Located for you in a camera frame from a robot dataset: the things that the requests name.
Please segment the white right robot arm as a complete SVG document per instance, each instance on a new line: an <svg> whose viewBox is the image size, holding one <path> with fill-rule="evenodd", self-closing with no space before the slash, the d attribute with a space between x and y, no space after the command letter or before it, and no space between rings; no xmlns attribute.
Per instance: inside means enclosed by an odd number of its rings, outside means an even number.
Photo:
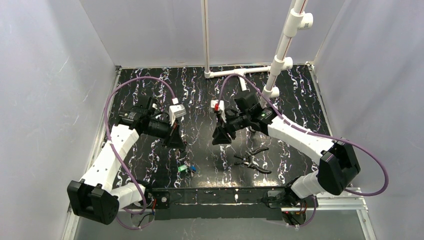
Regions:
<svg viewBox="0 0 424 240"><path fill-rule="evenodd" d="M222 100L211 100L217 117L212 144L231 144L236 132L252 128L281 140L313 160L318 169L293 179L284 187L284 197L299 201L327 192L340 195L361 171L353 147L343 141L314 136L294 122L280 118L272 107L263 108L254 93L235 99L237 109L224 107Z"/></svg>

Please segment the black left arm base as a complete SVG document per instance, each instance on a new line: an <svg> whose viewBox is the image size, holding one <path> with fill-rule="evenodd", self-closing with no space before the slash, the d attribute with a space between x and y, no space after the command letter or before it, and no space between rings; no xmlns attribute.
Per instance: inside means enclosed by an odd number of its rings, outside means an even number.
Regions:
<svg viewBox="0 0 424 240"><path fill-rule="evenodd" d="M147 212L151 210L168 209L171 202L171 192L159 189L144 189L141 188L146 200ZM119 210L126 212L135 212L140 214L144 208L143 197L135 185L127 185L119 187L110 192L114 197L117 197L119 202Z"/></svg>

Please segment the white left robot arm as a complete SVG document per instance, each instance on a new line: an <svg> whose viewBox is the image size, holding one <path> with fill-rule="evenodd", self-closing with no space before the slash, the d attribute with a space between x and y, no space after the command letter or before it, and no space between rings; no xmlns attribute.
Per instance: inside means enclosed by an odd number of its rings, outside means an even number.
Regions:
<svg viewBox="0 0 424 240"><path fill-rule="evenodd" d="M186 113L185 107L174 98L167 112L169 119L160 120L157 117L162 112L152 97L142 97L129 110L120 111L93 165L80 180L72 180L67 186L73 213L109 225L119 210L145 202L147 185L140 180L113 188L121 163L141 135L159 138L164 147L184 151L187 144L182 140L178 119Z"/></svg>

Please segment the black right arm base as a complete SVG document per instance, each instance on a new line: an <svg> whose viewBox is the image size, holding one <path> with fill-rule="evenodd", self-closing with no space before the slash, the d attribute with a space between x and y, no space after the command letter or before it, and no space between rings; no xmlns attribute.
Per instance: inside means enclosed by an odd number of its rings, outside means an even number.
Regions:
<svg viewBox="0 0 424 240"><path fill-rule="evenodd" d="M282 211L283 220L288 227L294 228L309 224L319 206L316 196L299 198L289 189L269 190L260 202L271 209L290 209Z"/></svg>

